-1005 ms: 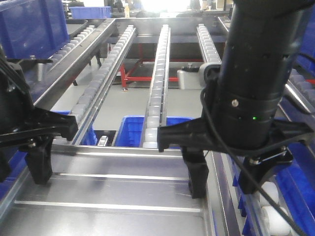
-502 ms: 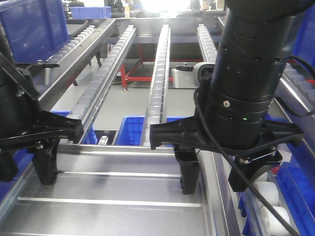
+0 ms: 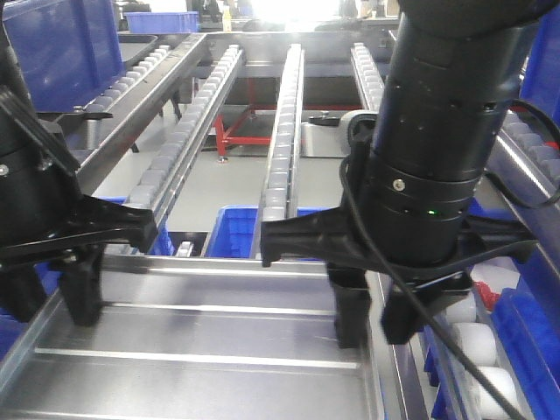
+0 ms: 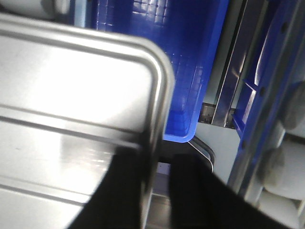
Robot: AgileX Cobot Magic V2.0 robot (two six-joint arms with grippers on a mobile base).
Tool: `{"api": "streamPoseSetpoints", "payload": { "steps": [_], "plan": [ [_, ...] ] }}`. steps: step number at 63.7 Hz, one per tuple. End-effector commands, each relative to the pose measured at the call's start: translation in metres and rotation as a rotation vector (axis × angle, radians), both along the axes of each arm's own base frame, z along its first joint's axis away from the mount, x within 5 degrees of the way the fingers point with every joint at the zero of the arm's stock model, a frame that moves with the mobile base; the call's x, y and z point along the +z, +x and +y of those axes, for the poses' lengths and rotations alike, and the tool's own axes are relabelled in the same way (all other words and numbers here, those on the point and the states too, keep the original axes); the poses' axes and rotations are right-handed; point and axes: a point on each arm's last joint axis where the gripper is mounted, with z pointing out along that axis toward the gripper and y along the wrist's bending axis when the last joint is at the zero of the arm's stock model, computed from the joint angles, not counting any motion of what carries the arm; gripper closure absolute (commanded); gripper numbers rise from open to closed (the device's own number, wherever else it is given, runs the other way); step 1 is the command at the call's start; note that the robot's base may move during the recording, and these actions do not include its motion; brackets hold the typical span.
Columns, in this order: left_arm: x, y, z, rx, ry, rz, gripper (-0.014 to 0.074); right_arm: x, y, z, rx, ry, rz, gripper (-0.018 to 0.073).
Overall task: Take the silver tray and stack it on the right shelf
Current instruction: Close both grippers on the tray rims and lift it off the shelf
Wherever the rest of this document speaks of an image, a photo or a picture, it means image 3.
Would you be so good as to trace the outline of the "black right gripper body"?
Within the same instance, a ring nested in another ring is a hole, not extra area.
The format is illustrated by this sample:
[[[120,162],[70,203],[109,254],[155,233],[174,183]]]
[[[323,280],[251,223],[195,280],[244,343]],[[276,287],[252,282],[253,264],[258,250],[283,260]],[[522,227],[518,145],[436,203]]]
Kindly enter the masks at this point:
[[[410,285],[434,284],[499,256],[525,263],[536,245],[537,239],[519,221],[467,215],[451,255],[442,262],[427,265],[400,262],[395,257],[388,260],[388,265],[383,265],[340,207],[288,220],[266,221],[261,225],[260,240],[265,267],[282,256],[293,255],[384,274],[393,269]]]

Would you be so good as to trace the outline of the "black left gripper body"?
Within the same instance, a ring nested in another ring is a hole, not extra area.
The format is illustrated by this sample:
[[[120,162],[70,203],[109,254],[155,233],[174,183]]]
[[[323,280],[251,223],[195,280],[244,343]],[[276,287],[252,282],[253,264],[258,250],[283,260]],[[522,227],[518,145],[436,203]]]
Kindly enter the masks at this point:
[[[150,209],[84,196],[69,215],[46,232],[3,245],[1,265],[10,267],[56,260],[81,247],[105,243],[128,243],[146,252],[157,236],[158,227]]]

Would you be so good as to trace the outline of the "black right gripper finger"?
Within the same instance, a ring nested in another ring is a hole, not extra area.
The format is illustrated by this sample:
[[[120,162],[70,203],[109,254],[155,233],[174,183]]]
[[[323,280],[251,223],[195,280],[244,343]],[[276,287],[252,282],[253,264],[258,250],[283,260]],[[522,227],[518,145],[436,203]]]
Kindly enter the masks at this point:
[[[412,292],[430,315],[441,312],[450,302],[450,294],[439,286],[413,287]],[[427,322],[404,293],[393,285],[381,315],[381,327],[391,345],[404,345]]]
[[[371,297],[362,269],[327,264],[329,284],[335,298],[335,332],[340,348],[359,348],[367,340]]]

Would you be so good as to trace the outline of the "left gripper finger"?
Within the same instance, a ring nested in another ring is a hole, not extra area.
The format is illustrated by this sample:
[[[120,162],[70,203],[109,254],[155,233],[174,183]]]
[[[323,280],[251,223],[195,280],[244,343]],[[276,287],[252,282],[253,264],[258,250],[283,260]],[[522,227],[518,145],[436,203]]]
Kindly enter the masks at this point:
[[[59,290],[77,326],[94,326],[101,315],[101,267],[106,245],[78,247],[62,259],[50,262],[60,272]]]

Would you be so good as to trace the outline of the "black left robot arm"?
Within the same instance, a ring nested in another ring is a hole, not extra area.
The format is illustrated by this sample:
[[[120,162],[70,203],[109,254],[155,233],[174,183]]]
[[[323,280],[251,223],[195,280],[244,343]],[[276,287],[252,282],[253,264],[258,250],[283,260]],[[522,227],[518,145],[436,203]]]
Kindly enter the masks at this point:
[[[46,301],[35,266],[59,271],[73,322],[102,310],[100,271],[109,243],[146,252],[157,237],[152,211],[82,193],[79,163],[37,118],[7,34],[1,35],[1,306],[28,322]]]

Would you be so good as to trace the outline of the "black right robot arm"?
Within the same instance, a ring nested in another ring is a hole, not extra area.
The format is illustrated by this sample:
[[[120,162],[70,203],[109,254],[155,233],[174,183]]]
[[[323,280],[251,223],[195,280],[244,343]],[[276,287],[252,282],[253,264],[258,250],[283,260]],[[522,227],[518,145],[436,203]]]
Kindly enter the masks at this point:
[[[374,130],[349,137],[341,204],[261,227],[264,265],[327,264],[339,345],[366,337],[365,274],[402,279],[430,313],[471,288],[466,268],[527,261],[536,238],[517,221],[468,213],[519,73],[551,1],[403,1]]]

